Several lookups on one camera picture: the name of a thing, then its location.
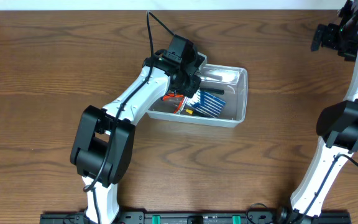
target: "wood grain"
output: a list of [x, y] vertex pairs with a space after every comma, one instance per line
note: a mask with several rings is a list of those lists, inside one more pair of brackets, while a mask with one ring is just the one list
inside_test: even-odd
[[[321, 110], [340, 102], [354, 64], [310, 52], [333, 11], [159, 11], [209, 63], [246, 68], [246, 120], [234, 129], [144, 117], [119, 203], [150, 211], [277, 207], [315, 152]], [[170, 37], [153, 23], [155, 48]], [[149, 55], [145, 12], [0, 12], [0, 223], [86, 207], [69, 155], [82, 111], [118, 97]], [[324, 202], [358, 223], [358, 168]]]

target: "green clip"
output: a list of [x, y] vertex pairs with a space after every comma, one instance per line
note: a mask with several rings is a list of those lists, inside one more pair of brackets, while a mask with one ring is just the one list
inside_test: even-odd
[[160, 224], [160, 223], [161, 223], [161, 217], [159, 215], [153, 215], [152, 224]]
[[233, 215], [233, 224], [241, 224], [241, 217], [239, 215]]

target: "wooden table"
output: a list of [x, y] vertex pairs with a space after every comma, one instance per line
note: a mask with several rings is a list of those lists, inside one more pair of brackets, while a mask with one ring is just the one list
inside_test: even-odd
[[[149, 211], [245, 210], [285, 203], [314, 155], [321, 110], [342, 100], [354, 63], [310, 52], [334, 11], [154, 12], [209, 63], [249, 72], [234, 129], [144, 116], [119, 203]], [[171, 40], [152, 22], [155, 49]], [[144, 11], [0, 12], [0, 223], [84, 209], [69, 155], [82, 111], [118, 97], [149, 56]], [[358, 168], [346, 164], [324, 209], [358, 223]]]

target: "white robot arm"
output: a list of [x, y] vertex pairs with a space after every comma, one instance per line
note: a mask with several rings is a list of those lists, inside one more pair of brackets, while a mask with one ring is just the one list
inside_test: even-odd
[[293, 215], [283, 223], [307, 223], [304, 217], [319, 217], [324, 198], [348, 160], [345, 156], [350, 158], [358, 150], [358, 48], [356, 54], [352, 49], [358, 41], [358, 1], [348, 1], [341, 14], [344, 19], [340, 26], [319, 25], [314, 40], [338, 50], [347, 60], [356, 58], [351, 85], [344, 102], [326, 108], [319, 117], [316, 153], [300, 186], [292, 193]]
[[[358, 99], [358, 52], [351, 85], [344, 100], [355, 101], [356, 99]], [[338, 154], [346, 154], [351, 157], [353, 152], [349, 152], [348, 149], [338, 146], [327, 147], [324, 139], [319, 137], [316, 154], [314, 155], [311, 165], [309, 166], [309, 169], [306, 172], [300, 186], [292, 193], [291, 205], [293, 209], [297, 209], [300, 213], [306, 212], [306, 209], [314, 199], [315, 193], [318, 191], [323, 179], [325, 178], [325, 174], [331, 167], [334, 157]], [[309, 217], [320, 215], [324, 198], [346, 161], [347, 159], [345, 157], [340, 157], [335, 163], [327, 181], [321, 189], [321, 192], [315, 199], [310, 209], [307, 211], [307, 215]]]
[[[192, 42], [173, 35], [169, 49], [158, 50], [145, 59], [139, 77], [121, 96], [101, 110], [93, 106], [85, 109], [70, 161], [83, 176], [88, 196], [85, 215], [90, 221], [110, 224], [117, 217], [117, 184], [131, 161], [134, 131], [139, 120], [169, 90], [193, 97], [201, 83], [196, 72], [206, 61], [206, 56], [197, 52]], [[110, 135], [109, 142], [98, 139], [95, 133]]]
[[[116, 100], [103, 107], [108, 115], [116, 117], [123, 99], [127, 98], [144, 81], [147, 74], [149, 74], [149, 70], [150, 67], [144, 66], [136, 81]], [[149, 81], [126, 103], [118, 119], [121, 121], [127, 119], [131, 124], [137, 125], [147, 109], [166, 94], [169, 85], [170, 77], [163, 70], [153, 68]], [[91, 177], [83, 177], [83, 180], [85, 185], [90, 185], [93, 181]], [[92, 222], [98, 223], [98, 220], [100, 220], [101, 224], [110, 224], [115, 219], [119, 211], [117, 188], [118, 184], [110, 184], [105, 188], [100, 182], [97, 182], [94, 186], [94, 192], [87, 192], [88, 208], [85, 213]]]

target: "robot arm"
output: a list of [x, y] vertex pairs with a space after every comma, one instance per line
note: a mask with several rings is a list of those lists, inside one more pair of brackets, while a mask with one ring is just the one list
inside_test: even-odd
[[[85, 109], [70, 161], [77, 166], [77, 172], [83, 176], [86, 186], [94, 182], [96, 174], [102, 169], [93, 189], [87, 191], [88, 208], [85, 214], [90, 221], [110, 224], [117, 217], [117, 184], [131, 161], [135, 126], [141, 117], [168, 90], [193, 97], [201, 82], [195, 73], [205, 64], [206, 56], [198, 53], [193, 43], [174, 35], [168, 50], [158, 50], [145, 59], [139, 77], [121, 96], [101, 110], [94, 106]], [[114, 136], [105, 142], [98, 139], [95, 133]], [[103, 167], [103, 155], [107, 155], [107, 151], [111, 153]]]
[[[347, 6], [342, 10], [347, 11], [349, 9], [353, 17], [358, 15], [358, 1], [353, 3], [348, 1]], [[320, 137], [317, 150], [300, 186], [292, 193], [291, 207], [296, 215], [288, 218], [287, 223], [296, 223], [297, 220], [301, 222], [297, 218], [299, 214], [307, 215], [308, 217], [320, 216], [324, 198], [347, 161], [345, 157], [339, 157], [338, 155], [345, 154], [351, 157], [358, 150], [358, 49], [357, 54], [352, 57], [352, 52], [355, 52], [352, 46], [357, 41], [352, 37], [354, 38], [354, 35], [358, 37], [358, 25], [357, 21], [353, 19], [347, 20], [347, 18], [345, 15], [344, 21], [342, 21], [342, 28], [336, 28], [333, 24], [323, 27], [325, 30], [334, 32], [339, 30], [339, 36], [335, 37], [330, 31], [324, 35], [319, 34], [319, 30], [322, 30], [321, 25], [316, 32], [316, 35], [321, 37], [322, 46], [339, 50], [338, 54], [348, 60], [352, 60], [356, 56], [357, 59], [351, 85], [344, 101], [324, 109], [319, 117], [317, 133]], [[348, 35], [352, 32], [350, 29], [356, 29], [357, 33], [346, 37], [346, 32]]]
[[[116, 100], [103, 107], [106, 110], [106, 114], [112, 117], [116, 116], [123, 99], [127, 98], [144, 81], [147, 74], [149, 74], [149, 70], [150, 67], [144, 66], [136, 81]], [[169, 85], [170, 77], [163, 70], [154, 68], [149, 81], [127, 102], [118, 119], [121, 121], [126, 120], [136, 125], [147, 109], [166, 94]], [[93, 181], [89, 176], [83, 177], [83, 180], [85, 185], [90, 185]], [[112, 223], [115, 219], [119, 211], [117, 185], [110, 184], [105, 188], [100, 182], [97, 182], [94, 190], [87, 192], [88, 208], [85, 213], [91, 221], [97, 223], [100, 220], [100, 223]]]

